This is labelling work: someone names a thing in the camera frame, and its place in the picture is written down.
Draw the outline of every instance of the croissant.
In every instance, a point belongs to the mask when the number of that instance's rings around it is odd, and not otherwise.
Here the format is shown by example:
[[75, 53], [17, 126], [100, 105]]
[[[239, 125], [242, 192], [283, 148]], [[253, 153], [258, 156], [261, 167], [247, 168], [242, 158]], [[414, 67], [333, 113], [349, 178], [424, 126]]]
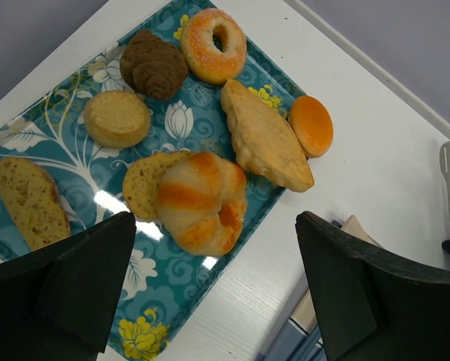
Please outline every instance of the croissant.
[[188, 65], [175, 45], [150, 30], [141, 30], [120, 58], [120, 73], [136, 92], [156, 100], [168, 100], [183, 85]]
[[193, 255], [223, 256], [243, 229], [247, 178], [233, 162], [196, 153], [165, 172], [157, 213], [179, 247]]

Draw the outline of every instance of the donut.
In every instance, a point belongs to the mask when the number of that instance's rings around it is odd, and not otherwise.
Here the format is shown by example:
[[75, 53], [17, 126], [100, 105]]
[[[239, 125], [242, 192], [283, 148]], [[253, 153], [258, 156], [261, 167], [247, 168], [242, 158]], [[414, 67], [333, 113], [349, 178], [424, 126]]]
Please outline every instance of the donut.
[[[222, 50], [215, 46], [214, 36]], [[180, 50], [199, 79], [221, 85], [242, 71], [247, 59], [247, 39], [230, 15], [211, 8], [200, 11], [184, 25]]]

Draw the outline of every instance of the pastry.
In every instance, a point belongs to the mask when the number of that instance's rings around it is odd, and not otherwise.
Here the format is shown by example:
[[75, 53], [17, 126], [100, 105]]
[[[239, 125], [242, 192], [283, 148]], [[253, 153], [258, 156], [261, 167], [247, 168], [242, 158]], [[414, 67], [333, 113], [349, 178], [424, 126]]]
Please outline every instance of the pastry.
[[[216, 37], [219, 50], [213, 41]], [[210, 8], [194, 15], [183, 27], [180, 49], [190, 70], [201, 80], [221, 85], [237, 77], [247, 59], [247, 39], [230, 15]]]
[[223, 256], [242, 232], [245, 173], [211, 152], [192, 155], [165, 172], [157, 212], [179, 247], [193, 255]]
[[71, 236], [54, 179], [19, 157], [0, 159], [0, 196], [31, 251]]
[[188, 66], [175, 45], [150, 30], [141, 30], [123, 52], [120, 72], [135, 91], [156, 100], [168, 100], [183, 85]]
[[123, 180], [123, 197], [130, 211], [141, 220], [152, 222], [157, 215], [158, 185], [165, 171], [190, 158], [192, 152], [155, 153], [135, 161]]
[[84, 125], [103, 147], [128, 148], [150, 131], [150, 111], [133, 93], [110, 90], [91, 98], [84, 107]]
[[318, 158], [329, 150], [333, 124], [329, 112], [317, 99], [298, 97], [292, 104], [288, 119], [307, 157]]
[[227, 81], [220, 101], [243, 169], [294, 192], [314, 185], [306, 156], [285, 119], [237, 80]]

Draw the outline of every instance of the twisted bread roll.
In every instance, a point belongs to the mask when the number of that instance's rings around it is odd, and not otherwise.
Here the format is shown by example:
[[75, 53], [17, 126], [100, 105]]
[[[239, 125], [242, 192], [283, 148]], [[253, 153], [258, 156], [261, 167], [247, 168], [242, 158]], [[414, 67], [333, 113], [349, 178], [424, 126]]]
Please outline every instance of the twisted bread roll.
[[242, 232], [246, 183], [235, 163], [210, 152], [197, 153], [163, 175], [158, 217], [185, 251], [223, 256]]

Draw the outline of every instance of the orange glazed roll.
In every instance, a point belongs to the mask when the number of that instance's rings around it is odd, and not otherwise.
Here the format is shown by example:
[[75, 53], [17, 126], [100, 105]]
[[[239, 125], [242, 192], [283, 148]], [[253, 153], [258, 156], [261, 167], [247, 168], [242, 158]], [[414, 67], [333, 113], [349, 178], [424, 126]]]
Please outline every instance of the orange glazed roll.
[[[216, 37], [222, 50], [214, 42]], [[205, 9], [183, 27], [180, 49], [190, 70], [201, 80], [221, 85], [237, 77], [247, 58], [245, 34], [230, 15], [218, 9]]]
[[318, 158], [329, 150], [333, 124], [329, 112], [317, 99], [311, 96], [297, 98], [288, 119], [307, 157]]
[[179, 247], [223, 256], [242, 233], [247, 178], [233, 162], [201, 152], [168, 169], [160, 182], [157, 213]]

